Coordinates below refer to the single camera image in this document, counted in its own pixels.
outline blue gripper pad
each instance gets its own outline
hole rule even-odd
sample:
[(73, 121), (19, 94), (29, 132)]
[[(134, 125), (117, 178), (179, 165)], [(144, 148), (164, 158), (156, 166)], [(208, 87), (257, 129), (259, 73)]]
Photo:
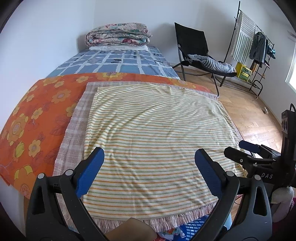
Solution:
[(212, 195), (218, 198), (221, 198), (222, 197), (221, 180), (217, 176), (216, 172), (211, 167), (211, 165), (209, 164), (206, 158), (210, 159), (210, 161), (213, 161), (213, 160), (211, 160), (211, 158), (208, 156), (208, 154), (205, 151), (204, 151), (204, 154), (202, 153), (202, 151), (204, 150), (199, 149), (195, 152), (195, 156), (194, 156), (195, 164), (199, 169), (202, 177), (204, 178)]
[(93, 183), (96, 175), (103, 165), (105, 158), (103, 149), (100, 149), (94, 156), (90, 154), (87, 160), (89, 160), (89, 158), (92, 158), (92, 160), (77, 180), (76, 195), (78, 198), (81, 198), (82, 195), (87, 194), (91, 184)]
[(244, 149), (244, 150), (248, 150), (249, 152), (253, 152), (253, 153), (259, 153), (260, 152), (260, 148), (259, 148), (258, 145), (255, 145), (255, 144), (247, 142), (247, 141), (240, 141), (239, 142), (239, 147)]

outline folding chair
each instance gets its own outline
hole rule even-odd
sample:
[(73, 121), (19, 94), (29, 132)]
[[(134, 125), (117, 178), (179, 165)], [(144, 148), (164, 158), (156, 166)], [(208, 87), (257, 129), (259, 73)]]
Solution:
[(193, 28), (184, 27), (177, 23), (175, 23), (175, 29), (176, 29), (180, 63), (175, 65), (173, 68), (181, 65), (184, 81), (186, 81), (186, 78), (185, 78), (185, 72), (184, 72), (183, 66), (193, 66), (197, 69), (201, 69), (207, 72), (205, 74), (192, 74), (192, 73), (186, 73), (186, 74), (195, 75), (195, 76), (203, 76), (203, 75), (211, 74), (216, 86), (217, 97), (219, 97), (219, 90), (218, 90), (215, 74), (220, 76), (225, 76), (225, 77), (234, 77), (237, 75), (237, 73), (233, 72), (233, 73), (225, 74), (225, 73), (213, 71), (202, 66), (202, 64), (199, 61), (190, 60), (190, 57), (188, 56), (188, 54), (198, 54), (201, 56), (208, 56), (212, 58), (211, 56), (208, 55), (209, 49), (207, 47), (205, 33), (203, 31), (199, 31)]

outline white pillow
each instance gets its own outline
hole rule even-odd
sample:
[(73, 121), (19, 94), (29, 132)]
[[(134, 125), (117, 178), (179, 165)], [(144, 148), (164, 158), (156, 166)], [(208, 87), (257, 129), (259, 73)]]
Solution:
[(91, 46), (89, 48), (90, 51), (106, 51), (106, 50), (142, 50), (148, 51), (147, 45), (144, 46), (134, 46), (129, 44), (122, 44), (122, 45), (98, 45), (98, 46)]

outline orange floral blanket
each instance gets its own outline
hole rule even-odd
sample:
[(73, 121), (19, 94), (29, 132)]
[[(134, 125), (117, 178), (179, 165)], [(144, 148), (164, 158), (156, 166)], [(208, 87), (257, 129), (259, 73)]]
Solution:
[(88, 73), (37, 81), (20, 100), (0, 135), (0, 175), (29, 198), (36, 176), (51, 176), (59, 147), (76, 104), (88, 82), (142, 81), (204, 92), (203, 86), (144, 74)]

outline blanket fringe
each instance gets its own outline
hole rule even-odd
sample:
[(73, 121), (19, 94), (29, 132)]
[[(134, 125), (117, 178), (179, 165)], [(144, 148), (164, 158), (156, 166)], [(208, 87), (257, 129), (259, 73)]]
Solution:
[[(204, 215), (209, 214), (213, 210), (215, 205), (216, 205), (216, 202), (189, 212), (172, 215), (168, 217), (163, 217), (163, 218), (146, 219), (142, 221), (148, 224), (149, 226), (151, 226), (155, 230), (155, 232), (162, 232), (172, 228), (177, 228), (183, 224), (190, 223), (194, 220), (197, 220), (198, 218), (201, 218)], [(60, 206), (61, 206), (63, 216), (65, 218), (65, 221), (67, 222), (67, 225), (73, 230), (76, 230), (76, 227), (71, 219), (71, 216), (65, 204), (60, 203)], [(106, 219), (95, 218), (95, 217), (92, 217), (92, 218), (103, 233), (107, 233), (125, 222), (125, 220), (121, 221), (121, 220), (106, 220)]]

